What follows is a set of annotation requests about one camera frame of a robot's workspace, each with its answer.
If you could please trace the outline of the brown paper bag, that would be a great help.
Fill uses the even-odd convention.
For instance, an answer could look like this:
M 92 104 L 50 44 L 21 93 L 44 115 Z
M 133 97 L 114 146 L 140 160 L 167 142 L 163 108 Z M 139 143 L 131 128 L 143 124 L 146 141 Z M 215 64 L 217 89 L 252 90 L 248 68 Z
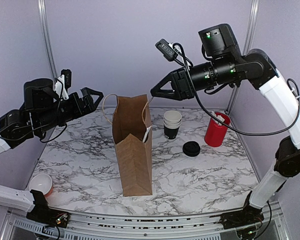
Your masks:
M 114 96 L 117 103 L 112 119 L 105 119 L 112 126 L 123 196 L 150 196 L 153 194 L 151 101 L 146 94 Z M 143 142 L 146 129 L 150 126 L 147 141 Z

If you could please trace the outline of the white sugar packet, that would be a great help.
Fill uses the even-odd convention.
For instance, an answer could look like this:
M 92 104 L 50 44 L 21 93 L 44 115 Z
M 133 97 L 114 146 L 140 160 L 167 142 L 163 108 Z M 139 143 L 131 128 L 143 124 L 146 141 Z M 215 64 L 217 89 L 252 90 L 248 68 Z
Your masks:
M 145 134 L 144 134 L 143 140 L 142 140 L 143 143 L 145 143 L 147 141 L 148 135 L 149 135 L 149 132 L 150 132 L 151 128 L 152 128 L 151 126 L 146 128 L 146 131 L 145 131 Z

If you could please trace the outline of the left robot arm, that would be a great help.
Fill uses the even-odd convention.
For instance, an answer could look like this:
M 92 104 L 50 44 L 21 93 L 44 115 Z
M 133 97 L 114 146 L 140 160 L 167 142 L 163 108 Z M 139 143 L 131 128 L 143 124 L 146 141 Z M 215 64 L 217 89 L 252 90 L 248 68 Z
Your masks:
M 56 82 L 48 78 L 28 81 L 23 86 L 24 101 L 0 117 L 0 206 L 21 210 L 30 220 L 65 227 L 68 212 L 48 206 L 45 194 L 39 190 L 24 190 L 26 179 L 34 169 L 33 157 L 39 153 L 38 137 L 44 143 L 46 135 L 56 126 L 94 112 L 103 93 L 84 87 L 82 97 L 68 94 L 71 81 L 64 75 Z

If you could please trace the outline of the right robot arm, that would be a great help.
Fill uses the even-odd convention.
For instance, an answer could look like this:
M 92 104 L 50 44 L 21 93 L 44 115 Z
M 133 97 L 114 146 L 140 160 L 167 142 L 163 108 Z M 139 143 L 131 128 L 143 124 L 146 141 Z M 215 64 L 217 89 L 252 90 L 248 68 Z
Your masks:
M 170 62 L 178 57 L 179 69 L 171 71 L 150 93 L 153 97 L 183 101 L 197 99 L 198 91 L 213 94 L 214 87 L 239 87 L 247 80 L 266 98 L 288 136 L 282 139 L 275 161 L 258 185 L 247 195 L 243 208 L 220 216 L 225 229 L 262 221 L 263 207 L 285 182 L 300 173 L 300 91 L 291 88 L 294 80 L 285 79 L 269 56 L 254 48 L 242 54 L 231 26 L 221 23 L 199 33 L 201 52 L 206 62 L 198 65 L 186 57 L 180 43 L 161 39 L 156 48 Z

